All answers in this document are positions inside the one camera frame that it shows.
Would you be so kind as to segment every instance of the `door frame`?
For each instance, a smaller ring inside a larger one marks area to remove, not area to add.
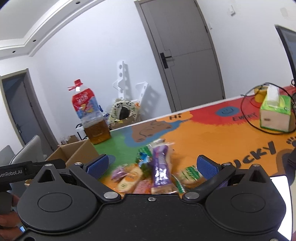
[[[12,114],[10,112],[9,105],[8,105],[8,102],[7,102],[7,99],[6,99],[6,96],[5,96],[4,88],[3,88],[3,81],[5,81],[5,79],[11,78],[11,77],[16,77],[16,76],[19,76],[19,75],[27,76],[27,78],[24,78],[24,84],[25,84],[28,99],[29,99],[29,101],[31,103],[31,108],[33,110],[35,118],[36,118],[36,120],[37,120],[37,122],[38,122],[38,124],[40,126],[40,129],[42,130],[48,144],[50,145],[51,149],[53,151],[55,151],[57,149],[58,142],[57,142],[52,130],[50,129],[50,127],[49,127],[49,125],[47,123],[47,120],[46,120],[46,118],[45,118],[45,116],[43,114],[43,111],[42,111],[42,109],[40,107],[39,101],[37,99],[37,96],[36,96],[32,81],[31,81],[29,69],[24,69],[24,70],[20,70],[20,71],[11,73],[11,74],[6,74],[6,75],[0,76],[0,91],[1,91],[1,94],[2,94],[2,98],[3,98],[3,101],[4,101],[4,105],[5,105],[8,117],[9,117],[10,122],[12,124],[12,127],[15,130],[15,133],[16,133],[20,143],[24,147],[25,143],[24,143],[20,133],[18,132],[15,121],[14,121],[14,119],[12,117]]]
[[[148,22],[145,18],[145,15],[144,15],[144,11],[142,10],[142,7],[141,7],[141,4],[143,3],[146,3],[146,2],[150,2],[150,1],[153,1],[153,0],[136,0],[134,1],[135,5],[136,5],[136,8],[138,10],[138,13],[140,15],[140,18],[141,18],[141,21],[143,23],[143,26],[144,26],[144,29],[146,31],[146,34],[147,34],[147,37],[148,37],[148,41],[150,43],[150,46],[152,48],[152,52],[153,52],[153,55],[154,55],[154,58],[155,58],[155,61],[156,61],[156,64],[157,64],[157,67],[158,67],[158,70],[159,70],[159,73],[160,73],[160,77],[162,79],[162,82],[163,82],[163,86],[165,88],[165,93],[168,97],[168,102],[169,102],[169,105],[170,105],[170,109],[172,112],[175,112],[176,111],[176,107],[175,107],[175,104],[174,104],[174,101],[173,101],[173,96],[172,96],[172,93],[170,91],[170,87],[169,87],[169,84],[168,84],[168,80],[167,80],[167,77],[165,75],[165,71],[164,71],[164,68],[163,68],[163,64],[162,64],[162,61],[161,61],[161,58],[160,58],[160,55],[158,53],[158,50],[157,50],[157,47],[156,47],[156,43],[153,39],[153,35],[152,35],[152,32],[149,28],[149,25],[148,25]],[[197,3],[197,0],[192,0],[194,1],[196,7],[197,7],[197,10],[202,18],[202,22],[207,30],[207,35],[209,37],[209,40],[210,40],[210,44],[211,44],[211,48],[212,48],[212,51],[213,51],[213,54],[214,54],[214,58],[215,58],[215,62],[216,62],[216,66],[217,66],[217,70],[218,70],[218,75],[219,75],[219,80],[220,80],[220,85],[221,85],[221,90],[222,90],[222,97],[223,99],[225,99],[225,91],[224,91],[224,85],[223,85],[223,80],[222,80],[222,75],[221,75],[221,69],[220,69],[220,65],[219,65],[219,62],[218,62],[218,58],[217,58],[217,54],[216,54],[216,50],[215,50],[215,46],[214,46],[214,43],[213,43],[213,40],[212,40],[212,37],[211,37],[211,34],[210,34],[210,30],[207,26],[207,23],[205,21],[205,18],[202,14],[202,11]]]

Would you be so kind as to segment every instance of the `ceiling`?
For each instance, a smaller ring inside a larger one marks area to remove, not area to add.
[[[63,26],[103,0],[9,0],[0,8],[0,59],[33,56]]]
[[[21,39],[58,0],[10,0],[0,9],[0,40]]]

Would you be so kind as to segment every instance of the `door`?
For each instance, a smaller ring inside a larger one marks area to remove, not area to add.
[[[53,148],[41,130],[32,109],[24,78],[26,78],[26,74],[2,80],[7,104],[24,144],[27,144],[35,135],[38,135],[41,139],[43,154],[50,156],[53,153]]]
[[[223,99],[219,66],[195,0],[143,0],[140,8],[176,111]]]

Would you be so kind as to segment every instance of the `green tissue box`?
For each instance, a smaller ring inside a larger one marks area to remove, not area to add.
[[[286,95],[279,96],[279,106],[273,107],[264,99],[260,107],[260,126],[262,128],[289,132],[291,117],[291,98]]]

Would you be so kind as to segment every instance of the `blue smiley face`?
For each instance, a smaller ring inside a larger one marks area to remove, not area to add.
[[[222,109],[219,109],[216,111],[216,115],[221,116],[221,117],[228,117],[235,115],[239,112],[239,108],[234,107],[234,106],[227,106]]]

